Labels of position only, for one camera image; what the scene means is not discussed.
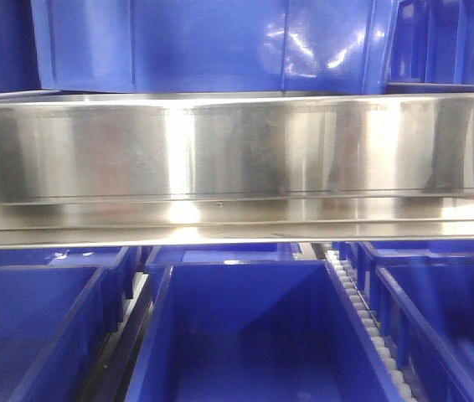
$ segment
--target blue storage tote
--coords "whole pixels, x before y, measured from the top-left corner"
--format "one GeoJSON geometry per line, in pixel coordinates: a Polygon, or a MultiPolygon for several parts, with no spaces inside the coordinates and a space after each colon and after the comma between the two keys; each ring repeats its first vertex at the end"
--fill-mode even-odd
{"type": "Polygon", "coordinates": [[[398,0],[32,0],[45,89],[380,93],[398,0]]]}
{"type": "Polygon", "coordinates": [[[228,245],[164,245],[155,247],[146,263],[154,297],[167,265],[178,262],[291,261],[301,253],[297,243],[237,243],[228,245]]]}
{"type": "Polygon", "coordinates": [[[85,247],[0,250],[0,266],[101,266],[107,327],[115,331],[123,320],[125,298],[133,296],[133,279],[141,259],[140,247],[85,247]]]}
{"type": "Polygon", "coordinates": [[[380,330],[429,402],[474,402],[474,264],[379,267],[380,330]]]}
{"type": "Polygon", "coordinates": [[[0,268],[0,402],[74,400],[106,336],[103,274],[0,268]]]}
{"type": "Polygon", "coordinates": [[[401,0],[390,75],[474,85],[474,0],[401,0]]]}
{"type": "Polygon", "coordinates": [[[126,402],[401,401],[324,261],[164,274],[126,402]]]}
{"type": "Polygon", "coordinates": [[[30,0],[0,0],[0,92],[39,89],[30,0]]]}
{"type": "Polygon", "coordinates": [[[348,258],[358,271],[358,289],[364,291],[372,310],[379,309],[377,265],[414,262],[474,262],[474,240],[373,241],[352,243],[348,258]]]}

